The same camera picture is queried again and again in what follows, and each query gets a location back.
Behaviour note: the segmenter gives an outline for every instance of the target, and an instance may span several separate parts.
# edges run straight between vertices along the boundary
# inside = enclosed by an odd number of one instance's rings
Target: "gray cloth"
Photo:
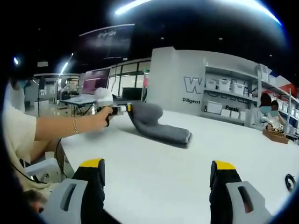
[[[141,101],[132,103],[129,116],[142,135],[176,147],[187,148],[191,133],[183,128],[161,125],[158,120],[163,115],[161,107]]]

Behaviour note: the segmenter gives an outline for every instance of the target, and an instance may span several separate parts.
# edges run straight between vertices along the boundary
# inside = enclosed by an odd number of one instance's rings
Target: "bracelet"
[[[77,120],[76,119],[73,119],[73,126],[74,126],[74,132],[78,134],[79,131],[78,131],[78,128],[77,128]]]

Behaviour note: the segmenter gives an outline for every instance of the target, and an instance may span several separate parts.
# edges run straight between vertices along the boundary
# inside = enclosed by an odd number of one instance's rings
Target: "white shirt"
[[[14,90],[11,84],[8,83],[5,91],[5,99],[8,100],[15,109],[25,113],[25,94],[23,89]]]
[[[7,147],[7,153],[15,169],[26,175],[20,159],[30,162],[30,152],[33,149],[36,135],[36,117],[26,115],[14,108],[6,99],[4,101],[3,135]],[[55,184],[42,184],[30,181],[19,171],[15,170],[24,191],[35,189],[48,198],[50,191],[55,188]]]
[[[260,108],[253,108],[251,110],[250,127],[262,131],[266,128],[269,119],[268,113],[261,112]]]

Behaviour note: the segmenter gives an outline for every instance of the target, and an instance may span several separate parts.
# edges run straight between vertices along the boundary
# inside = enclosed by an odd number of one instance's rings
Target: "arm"
[[[282,125],[285,125],[285,120],[280,116],[280,114],[278,114],[278,119]]]
[[[107,125],[105,119],[106,117],[99,115],[78,118],[38,118],[36,121],[35,140],[44,141],[77,134],[74,122],[77,123],[79,133],[94,131]]]
[[[256,110],[251,111],[251,118],[250,118],[250,127],[256,130],[262,131],[266,128],[266,123],[260,122],[259,114]]]

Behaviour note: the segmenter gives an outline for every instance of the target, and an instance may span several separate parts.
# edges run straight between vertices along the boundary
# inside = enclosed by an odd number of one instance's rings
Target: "hand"
[[[103,122],[107,125],[106,118],[109,117],[113,112],[113,109],[109,106],[105,106],[98,112],[95,116],[97,117],[98,121],[103,124]]]
[[[274,127],[271,124],[267,124],[267,130],[273,131]]]

